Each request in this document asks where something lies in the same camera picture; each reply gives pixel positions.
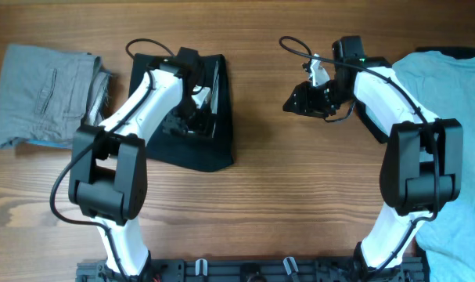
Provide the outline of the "black shorts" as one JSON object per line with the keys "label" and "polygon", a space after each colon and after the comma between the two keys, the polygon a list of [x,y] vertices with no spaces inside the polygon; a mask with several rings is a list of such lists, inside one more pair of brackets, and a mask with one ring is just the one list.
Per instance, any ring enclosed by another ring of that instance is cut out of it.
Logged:
{"label": "black shorts", "polygon": [[[152,92],[134,113],[131,130],[146,142],[150,159],[200,172],[216,172],[234,162],[233,124],[229,78],[223,55],[200,56],[180,49],[177,56],[133,57],[129,96],[142,97],[146,87]],[[212,91],[211,108],[216,114],[213,138],[186,138],[162,132],[161,122],[183,97],[192,97],[196,86]]]}

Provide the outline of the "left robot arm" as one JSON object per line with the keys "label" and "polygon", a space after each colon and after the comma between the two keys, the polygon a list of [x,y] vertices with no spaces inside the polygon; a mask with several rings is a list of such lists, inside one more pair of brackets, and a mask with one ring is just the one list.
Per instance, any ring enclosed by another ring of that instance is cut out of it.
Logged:
{"label": "left robot arm", "polygon": [[147,145],[157,133],[180,139],[214,137],[219,62],[194,49],[155,56],[127,102],[100,125],[75,133],[68,197],[99,229],[106,259],[82,263],[78,281],[152,281],[139,212],[146,199]]}

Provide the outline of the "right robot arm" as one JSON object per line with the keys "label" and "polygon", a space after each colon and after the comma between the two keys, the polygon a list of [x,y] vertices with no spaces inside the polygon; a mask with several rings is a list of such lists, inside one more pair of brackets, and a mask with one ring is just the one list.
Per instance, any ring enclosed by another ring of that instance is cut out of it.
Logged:
{"label": "right robot arm", "polygon": [[306,58],[302,67],[308,79],[294,88],[285,112],[335,123],[337,110],[349,103],[387,146],[379,178],[383,207],[346,272],[355,281],[391,280],[402,273],[403,254],[419,228],[459,196],[462,126],[426,109],[383,57],[365,54],[358,36],[333,43],[334,78],[322,67],[326,58],[309,47],[289,51]]}

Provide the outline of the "light blue t-shirt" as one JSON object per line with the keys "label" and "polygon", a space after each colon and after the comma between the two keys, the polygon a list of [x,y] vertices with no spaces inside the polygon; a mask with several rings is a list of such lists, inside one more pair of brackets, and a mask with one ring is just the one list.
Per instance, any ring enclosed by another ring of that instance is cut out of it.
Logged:
{"label": "light blue t-shirt", "polygon": [[432,281],[475,281],[475,56],[414,52],[357,74],[356,98],[387,137],[383,207],[358,254],[365,280],[403,269],[416,242]]}

